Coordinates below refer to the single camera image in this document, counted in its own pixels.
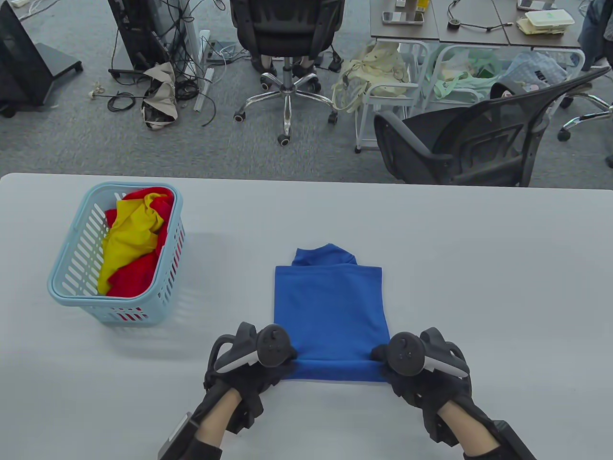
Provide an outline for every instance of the folded blue t-shirt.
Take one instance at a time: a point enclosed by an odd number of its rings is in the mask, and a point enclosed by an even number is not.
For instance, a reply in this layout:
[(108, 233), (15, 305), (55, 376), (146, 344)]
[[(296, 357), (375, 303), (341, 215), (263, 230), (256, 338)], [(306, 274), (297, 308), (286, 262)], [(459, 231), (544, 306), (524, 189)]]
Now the folded blue t-shirt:
[(275, 323), (298, 351), (290, 378), (382, 381), (373, 347), (389, 342), (381, 268), (362, 267), (328, 244), (298, 249), (291, 266), (275, 273)]

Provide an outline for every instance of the laundry basket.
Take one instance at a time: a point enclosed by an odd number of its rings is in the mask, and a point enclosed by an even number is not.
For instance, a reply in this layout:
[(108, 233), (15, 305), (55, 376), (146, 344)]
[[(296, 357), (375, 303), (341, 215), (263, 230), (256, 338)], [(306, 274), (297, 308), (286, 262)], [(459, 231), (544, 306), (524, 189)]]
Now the laundry basket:
[[(149, 187), (164, 187), (175, 195), (168, 237), (158, 259), (151, 286), (130, 299), (101, 296), (97, 281), (102, 267), (102, 241), (109, 232), (104, 212), (114, 209), (125, 195)], [(181, 223), (183, 198), (170, 185), (160, 183), (106, 182), (83, 198), (66, 241), (55, 262), (47, 288), (55, 301), (80, 307), (105, 324), (152, 326), (168, 314), (173, 286), (185, 239)]]

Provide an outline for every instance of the gray carpet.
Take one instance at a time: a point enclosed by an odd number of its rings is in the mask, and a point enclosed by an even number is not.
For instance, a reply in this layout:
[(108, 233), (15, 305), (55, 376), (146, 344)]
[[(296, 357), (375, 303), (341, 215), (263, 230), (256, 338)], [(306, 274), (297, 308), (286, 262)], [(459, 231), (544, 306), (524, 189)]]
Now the gray carpet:
[[(575, 9), (579, 2), (560, 0), (560, 4)], [(236, 39), (229, 11), (219, 11), (213, 0), (205, 0), (194, 16), (200, 29), (211, 29), (212, 38)], [(353, 55), (367, 43), (368, 21), (368, 0), (347, 2), (343, 26), (334, 41), (342, 56)], [(85, 71), (64, 78), (44, 109), (0, 118), (0, 175), (52, 172), (393, 182), (378, 152), (353, 153), (353, 117), (341, 114), (333, 128), (326, 122), (329, 112), (323, 105), (295, 101), (292, 142), (284, 148), (276, 142), (281, 132), (280, 100), (256, 105), (244, 123), (234, 123), (236, 108), (260, 92), (259, 79), (246, 60), (229, 66), (224, 78), (209, 91), (217, 114), (205, 128), (200, 125), (212, 113), (210, 102), (201, 114), (193, 112), (193, 101), (187, 103), (180, 109), (177, 123), (152, 132), (136, 108), (111, 113), (105, 100), (89, 100), (87, 93), (95, 82), (100, 82), (107, 94), (126, 90), (107, 72), (116, 26), (106, 0), (62, 0), (25, 25), (34, 42), (76, 56)], [(319, 71), (319, 75), (323, 92), (329, 95), (337, 75), (326, 71)], [(127, 90), (142, 94), (145, 86)], [(595, 87), (601, 97), (613, 100), (609, 79), (601, 78)], [(539, 148), (533, 186), (613, 188), (613, 171), (604, 164), (604, 157), (613, 150), (609, 147), (611, 121), (584, 124), (565, 144), (555, 138), (566, 119), (591, 110), (589, 103), (576, 101), (557, 112)]]

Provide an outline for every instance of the black glove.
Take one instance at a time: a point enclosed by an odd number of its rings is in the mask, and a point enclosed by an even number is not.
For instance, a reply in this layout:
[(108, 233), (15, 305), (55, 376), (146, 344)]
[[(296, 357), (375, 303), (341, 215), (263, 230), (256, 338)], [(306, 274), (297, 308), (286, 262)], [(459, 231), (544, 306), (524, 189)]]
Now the black glove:
[(297, 353), (292, 349), (290, 358), (277, 367), (264, 367), (257, 362), (252, 366), (244, 365), (222, 374), (214, 370), (207, 371), (204, 379), (207, 392), (215, 386), (223, 385), (238, 391), (242, 398), (232, 414), (228, 431), (237, 433), (242, 428), (253, 425), (255, 418), (264, 411), (259, 395), (295, 371), (296, 357)]
[(470, 378), (461, 379), (439, 370), (423, 370), (413, 377), (404, 377), (389, 366), (387, 345), (373, 348), (370, 359), (383, 363), (381, 375), (392, 385), (398, 397), (422, 410), (426, 431), (435, 442), (443, 441), (450, 446), (458, 443), (453, 432), (438, 415), (441, 407), (449, 401), (454, 401), (486, 427), (493, 427), (493, 422), (473, 402)]

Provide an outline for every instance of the white table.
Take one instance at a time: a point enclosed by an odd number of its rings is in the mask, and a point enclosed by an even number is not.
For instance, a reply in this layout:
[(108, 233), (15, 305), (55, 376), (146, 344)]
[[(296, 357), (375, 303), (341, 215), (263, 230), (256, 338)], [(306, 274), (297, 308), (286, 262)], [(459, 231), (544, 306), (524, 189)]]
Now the white table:
[[(611, 191), (164, 179), (185, 198), (176, 311), (116, 331), (45, 285), (109, 179), (0, 180), (3, 459), (155, 460), (202, 398), (214, 339), (271, 322), (274, 267), (327, 242), (383, 267), (391, 333), (436, 326), (460, 345), (477, 404), (537, 458), (611, 458)], [(284, 382), (263, 401), (225, 460), (461, 458), (386, 385)]]

